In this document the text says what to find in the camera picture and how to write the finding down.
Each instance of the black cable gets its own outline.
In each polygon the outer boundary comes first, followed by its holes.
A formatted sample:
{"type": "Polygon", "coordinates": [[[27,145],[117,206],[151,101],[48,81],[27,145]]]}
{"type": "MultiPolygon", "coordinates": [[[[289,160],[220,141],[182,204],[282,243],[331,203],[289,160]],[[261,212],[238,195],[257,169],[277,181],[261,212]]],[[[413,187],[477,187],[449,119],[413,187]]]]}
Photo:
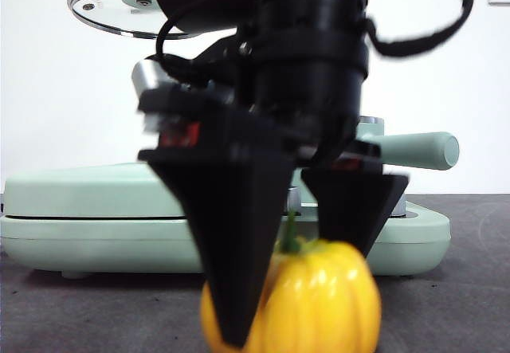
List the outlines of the black cable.
{"type": "Polygon", "coordinates": [[[452,25],[428,37],[407,41],[380,41],[377,37],[375,23],[370,18],[365,19],[364,25],[372,44],[380,54],[388,57],[406,57],[431,50],[448,40],[464,25],[472,8],[473,0],[462,0],[462,15],[452,25]]]}
{"type": "Polygon", "coordinates": [[[171,18],[168,19],[167,22],[163,25],[161,30],[158,33],[158,37],[156,38],[156,56],[158,58],[159,63],[165,68],[164,63],[164,53],[163,53],[163,44],[165,40],[167,39],[167,35],[172,30],[172,28],[179,22],[179,20],[184,17],[186,14],[191,12],[192,10],[197,9],[201,5],[205,4],[206,2],[210,2],[212,0],[195,0],[193,2],[190,2],[189,4],[182,6],[175,10],[175,12],[172,14],[171,18]]]}

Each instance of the yellow bell pepper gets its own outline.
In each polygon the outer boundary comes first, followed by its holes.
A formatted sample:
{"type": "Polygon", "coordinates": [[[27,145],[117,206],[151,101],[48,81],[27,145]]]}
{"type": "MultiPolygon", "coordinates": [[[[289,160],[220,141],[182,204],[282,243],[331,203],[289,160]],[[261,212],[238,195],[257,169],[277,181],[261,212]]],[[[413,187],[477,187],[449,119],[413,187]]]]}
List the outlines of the yellow bell pepper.
{"type": "Polygon", "coordinates": [[[243,349],[223,342],[207,283],[201,316],[212,353],[373,353],[381,301],[357,249],[317,240],[273,254],[243,349]]]}

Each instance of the black strap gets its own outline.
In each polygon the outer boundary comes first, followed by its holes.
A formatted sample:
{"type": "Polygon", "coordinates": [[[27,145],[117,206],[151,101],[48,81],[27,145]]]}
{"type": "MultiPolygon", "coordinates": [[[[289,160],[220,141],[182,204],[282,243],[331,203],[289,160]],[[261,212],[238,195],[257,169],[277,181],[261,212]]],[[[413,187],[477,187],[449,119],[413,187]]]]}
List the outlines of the black strap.
{"type": "Polygon", "coordinates": [[[431,50],[448,40],[464,25],[472,8],[473,0],[462,0],[462,15],[451,26],[428,37],[413,40],[382,42],[377,38],[375,23],[370,18],[364,20],[364,25],[372,44],[379,53],[388,57],[406,57],[431,50]]]}

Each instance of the robotic arm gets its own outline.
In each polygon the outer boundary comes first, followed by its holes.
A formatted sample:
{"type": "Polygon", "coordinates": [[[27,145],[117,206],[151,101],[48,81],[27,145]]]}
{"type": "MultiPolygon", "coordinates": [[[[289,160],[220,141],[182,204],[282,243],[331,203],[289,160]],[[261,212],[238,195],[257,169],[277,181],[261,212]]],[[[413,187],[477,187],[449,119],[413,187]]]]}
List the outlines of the robotic arm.
{"type": "Polygon", "coordinates": [[[320,236],[365,254],[406,188],[406,177],[383,175],[377,145],[355,140],[365,37],[392,57],[431,50],[463,25],[473,0],[450,27],[394,43],[377,38],[367,0],[158,4],[170,19],[133,80],[159,145],[139,158],[181,201],[224,340],[241,347],[297,167],[317,199],[320,236]],[[163,54],[174,25],[237,33],[187,60],[163,54]]]}

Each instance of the gray table surface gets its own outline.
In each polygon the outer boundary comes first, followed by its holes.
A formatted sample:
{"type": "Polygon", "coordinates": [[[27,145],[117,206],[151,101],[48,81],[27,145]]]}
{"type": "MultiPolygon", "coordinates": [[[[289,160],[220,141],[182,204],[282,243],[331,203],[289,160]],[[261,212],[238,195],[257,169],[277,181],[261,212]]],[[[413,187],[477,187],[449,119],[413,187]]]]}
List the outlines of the gray table surface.
{"type": "MultiPolygon", "coordinates": [[[[452,243],[429,273],[377,279],[377,352],[510,353],[510,195],[410,199],[451,219],[452,243]]],[[[66,280],[2,253],[2,353],[207,352],[202,282],[159,274],[66,280]]]]}

